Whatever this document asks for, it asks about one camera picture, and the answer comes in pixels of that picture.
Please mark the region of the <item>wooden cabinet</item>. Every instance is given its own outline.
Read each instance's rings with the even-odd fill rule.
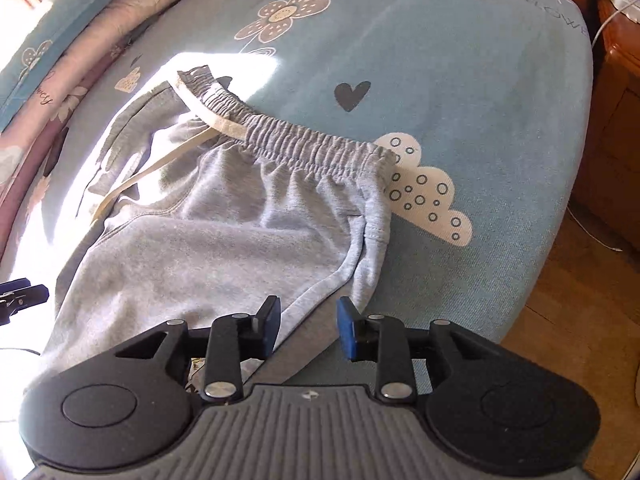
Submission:
[[[614,11],[598,0],[601,22]],[[574,197],[640,249],[640,24],[619,14],[602,37]]]

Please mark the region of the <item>cloud print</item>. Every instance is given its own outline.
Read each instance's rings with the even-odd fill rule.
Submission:
[[[464,213],[450,209],[456,188],[449,175],[418,166],[422,150],[409,134],[386,134],[375,143],[396,154],[396,172],[386,190],[391,211],[450,244],[466,246],[473,227]]]

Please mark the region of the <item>elastic waistband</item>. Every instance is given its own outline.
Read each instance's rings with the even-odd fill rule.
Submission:
[[[262,155],[310,173],[355,179],[373,174],[381,178],[385,186],[390,181],[396,158],[386,148],[315,132],[259,114],[218,83],[208,66],[178,72],[178,77],[213,113],[244,126],[246,137],[241,142]]]

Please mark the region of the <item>gray sweatpants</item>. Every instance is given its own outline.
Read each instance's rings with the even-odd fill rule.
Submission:
[[[330,296],[349,294],[363,309],[373,293],[389,236],[383,191],[392,153],[258,114],[207,67],[177,78],[198,106],[241,125],[246,137],[216,134],[123,192],[93,222],[56,283],[47,375],[167,319],[210,326],[233,312],[253,314],[276,294],[278,344],[322,306],[268,362],[261,380],[281,381],[334,340]],[[118,115],[82,210],[207,128],[189,101],[165,82]],[[245,362],[244,376],[259,364]]]

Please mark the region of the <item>sunlight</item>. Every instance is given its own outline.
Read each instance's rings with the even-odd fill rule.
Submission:
[[[54,269],[55,266],[50,264],[51,248],[44,236],[39,208],[40,205],[37,205],[27,224],[22,238],[24,247],[17,253],[10,279],[28,276],[34,285],[46,284],[50,292],[49,301],[13,316],[11,325],[2,332],[3,347],[41,351],[53,327],[53,290],[57,268]],[[37,356],[21,351],[5,351],[0,360],[0,377],[5,379],[0,388],[0,420],[3,422],[0,424],[0,478],[3,478],[2,473],[8,480],[23,478],[33,468],[33,462],[18,434],[16,419],[22,393],[37,375],[39,365]]]
[[[206,54],[204,52],[181,52],[154,74],[138,94],[165,81],[166,71],[187,71],[196,66],[208,65],[213,77],[232,78],[229,91],[243,101],[255,94],[271,78],[278,61],[262,54]]]
[[[4,30],[0,43],[0,70],[11,61],[24,38],[38,25],[52,6],[52,2],[44,1],[35,9],[28,9],[17,0],[0,0],[2,9],[0,26]]]

